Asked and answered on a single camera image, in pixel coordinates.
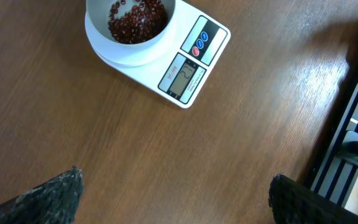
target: wooden table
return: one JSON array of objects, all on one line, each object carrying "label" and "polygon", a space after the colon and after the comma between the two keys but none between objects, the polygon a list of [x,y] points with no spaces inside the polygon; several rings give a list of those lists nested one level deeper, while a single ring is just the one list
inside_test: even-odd
[{"label": "wooden table", "polygon": [[181,110],[105,65],[85,1],[0,0],[0,203],[83,170],[77,223],[272,223],[349,70],[358,0],[191,0],[232,38]]}]

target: lcd display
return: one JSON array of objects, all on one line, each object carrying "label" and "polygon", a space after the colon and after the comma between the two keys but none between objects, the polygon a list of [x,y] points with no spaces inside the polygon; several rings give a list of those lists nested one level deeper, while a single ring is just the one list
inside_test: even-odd
[{"label": "lcd display", "polygon": [[185,63],[179,71],[177,78],[172,83],[172,86],[169,90],[174,94],[180,96],[183,93],[183,90],[185,90],[191,78],[193,77],[195,71],[195,68]]}]

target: scale button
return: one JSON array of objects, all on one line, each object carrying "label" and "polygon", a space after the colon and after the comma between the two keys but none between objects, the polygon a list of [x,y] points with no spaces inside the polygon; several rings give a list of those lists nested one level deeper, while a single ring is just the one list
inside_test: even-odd
[{"label": "scale button", "polygon": [[193,55],[196,56],[196,57],[200,54],[200,50],[198,50],[197,47],[193,47],[192,52],[193,52]]},{"label": "scale button", "polygon": [[203,41],[207,41],[208,40],[208,34],[206,32],[201,32],[201,39]]},{"label": "scale button", "polygon": [[203,42],[202,40],[198,39],[198,40],[197,40],[197,47],[198,47],[199,49],[202,49],[202,48],[204,47],[204,42]]}]

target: blue button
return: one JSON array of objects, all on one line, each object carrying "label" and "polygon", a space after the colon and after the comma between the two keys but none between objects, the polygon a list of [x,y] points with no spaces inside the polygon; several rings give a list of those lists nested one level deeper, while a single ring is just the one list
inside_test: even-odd
[{"label": "blue button", "polygon": [[204,42],[203,42],[202,40],[198,39],[198,40],[197,40],[197,47],[198,47],[199,49],[202,49],[202,48],[204,47]]},{"label": "blue button", "polygon": [[202,32],[202,33],[201,33],[201,39],[202,39],[203,41],[207,41],[207,40],[208,40],[208,34],[207,34],[206,32]]}]

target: digital scale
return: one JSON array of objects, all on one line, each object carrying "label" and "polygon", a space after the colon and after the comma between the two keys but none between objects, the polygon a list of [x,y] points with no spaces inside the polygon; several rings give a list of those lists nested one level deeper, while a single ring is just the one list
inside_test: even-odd
[{"label": "digital scale", "polygon": [[96,30],[88,12],[85,28],[106,64],[181,108],[193,104],[231,37],[229,29],[182,0],[176,1],[163,37],[145,49],[107,47],[110,40]]}]

